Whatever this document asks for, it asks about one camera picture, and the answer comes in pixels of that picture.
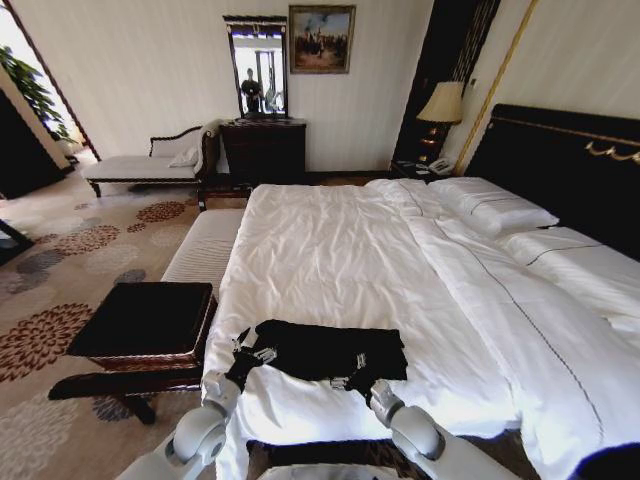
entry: framed mirror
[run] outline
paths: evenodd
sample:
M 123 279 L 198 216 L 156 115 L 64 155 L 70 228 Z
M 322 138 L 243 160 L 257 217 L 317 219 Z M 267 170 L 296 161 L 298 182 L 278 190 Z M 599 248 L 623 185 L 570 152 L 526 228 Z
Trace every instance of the framed mirror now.
M 242 118 L 288 117 L 287 17 L 225 15 Z

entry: painting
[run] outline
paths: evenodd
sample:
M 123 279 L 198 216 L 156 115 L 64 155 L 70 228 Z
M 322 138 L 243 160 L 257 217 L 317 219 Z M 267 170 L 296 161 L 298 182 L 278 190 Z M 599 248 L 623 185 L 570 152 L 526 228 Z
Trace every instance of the painting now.
M 355 5 L 290 5 L 291 73 L 349 73 L 355 16 Z

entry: wooden dresser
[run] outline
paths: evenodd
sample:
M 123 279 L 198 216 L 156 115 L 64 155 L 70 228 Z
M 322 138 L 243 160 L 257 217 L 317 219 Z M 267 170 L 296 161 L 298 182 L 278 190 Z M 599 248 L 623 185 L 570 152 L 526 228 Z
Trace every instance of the wooden dresser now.
M 292 118 L 240 118 L 223 123 L 222 140 L 234 182 L 302 182 L 306 126 Z

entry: dark upholstered stool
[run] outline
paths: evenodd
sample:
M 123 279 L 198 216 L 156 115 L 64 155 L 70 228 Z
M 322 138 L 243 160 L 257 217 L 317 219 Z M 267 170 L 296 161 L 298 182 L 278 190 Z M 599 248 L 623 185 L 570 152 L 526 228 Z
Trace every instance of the dark upholstered stool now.
M 216 308 L 209 283 L 116 285 L 67 349 L 106 371 L 65 378 L 49 399 L 113 396 L 142 423 L 153 423 L 155 412 L 142 396 L 200 388 Z

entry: beige wall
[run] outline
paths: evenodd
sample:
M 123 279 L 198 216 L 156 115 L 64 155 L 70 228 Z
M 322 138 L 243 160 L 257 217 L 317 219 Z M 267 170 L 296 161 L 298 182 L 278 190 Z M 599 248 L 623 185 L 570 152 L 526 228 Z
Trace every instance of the beige wall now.
M 22 93 L 20 93 L 20 90 L 18 90 L 18 87 L 15 86 L 9 74 L 2 67 L 0 67 L 0 88 L 2 88 L 4 94 L 16 108 L 55 164 L 61 169 L 68 167 L 68 160 L 64 158 L 56 142 L 53 141 L 47 130 L 42 126 L 42 123 L 40 123 L 36 114 L 33 113 L 33 110 L 22 96 Z
M 290 0 L 13 2 L 103 157 L 239 115 L 223 14 L 288 15 Z M 348 75 L 289 75 L 307 169 L 386 169 L 432 0 L 357 4 Z
M 472 75 L 479 79 L 482 91 L 465 94 L 464 103 L 469 106 L 465 121 L 452 129 L 444 147 L 454 158 L 467 139 L 527 4 L 502 0 Z M 473 156 L 496 103 L 640 118 L 638 19 L 637 0 L 539 0 L 464 162 Z M 504 36 L 492 39 L 494 29 Z

